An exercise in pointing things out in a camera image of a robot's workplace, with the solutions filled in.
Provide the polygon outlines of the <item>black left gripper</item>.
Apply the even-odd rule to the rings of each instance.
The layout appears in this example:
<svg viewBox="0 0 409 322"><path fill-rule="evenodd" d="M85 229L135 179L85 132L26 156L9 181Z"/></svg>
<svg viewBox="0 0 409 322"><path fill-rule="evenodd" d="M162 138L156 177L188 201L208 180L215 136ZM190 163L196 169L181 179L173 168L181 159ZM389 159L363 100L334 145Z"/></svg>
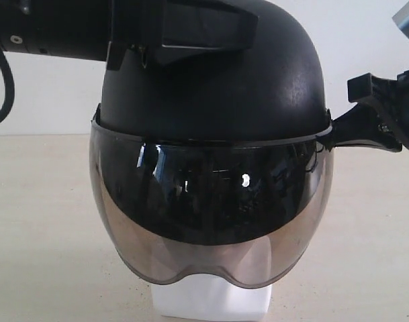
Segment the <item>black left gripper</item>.
<svg viewBox="0 0 409 322"><path fill-rule="evenodd" d="M259 16L230 1L110 1L105 67L128 50L165 66L192 56L252 47Z"/></svg>

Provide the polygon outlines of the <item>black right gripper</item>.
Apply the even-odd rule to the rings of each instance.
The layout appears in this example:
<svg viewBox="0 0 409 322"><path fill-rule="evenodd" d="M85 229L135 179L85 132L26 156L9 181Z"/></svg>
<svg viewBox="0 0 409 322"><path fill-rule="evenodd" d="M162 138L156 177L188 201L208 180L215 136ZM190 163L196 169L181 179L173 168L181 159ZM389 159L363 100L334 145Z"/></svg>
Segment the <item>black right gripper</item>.
<svg viewBox="0 0 409 322"><path fill-rule="evenodd" d="M395 79L371 73L352 78L347 95L354 106L332 121L328 146L409 150L409 70Z"/></svg>

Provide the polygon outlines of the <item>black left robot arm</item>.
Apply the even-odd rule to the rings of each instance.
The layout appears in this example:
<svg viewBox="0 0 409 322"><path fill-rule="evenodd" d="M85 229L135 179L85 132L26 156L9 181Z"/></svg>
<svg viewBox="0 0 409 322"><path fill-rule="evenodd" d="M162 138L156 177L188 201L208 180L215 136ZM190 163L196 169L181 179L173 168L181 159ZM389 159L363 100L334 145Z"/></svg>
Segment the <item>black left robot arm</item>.
<svg viewBox="0 0 409 322"><path fill-rule="evenodd" d="M249 49L258 16L228 1L0 1L0 45L23 52L104 61L127 51L160 66Z"/></svg>

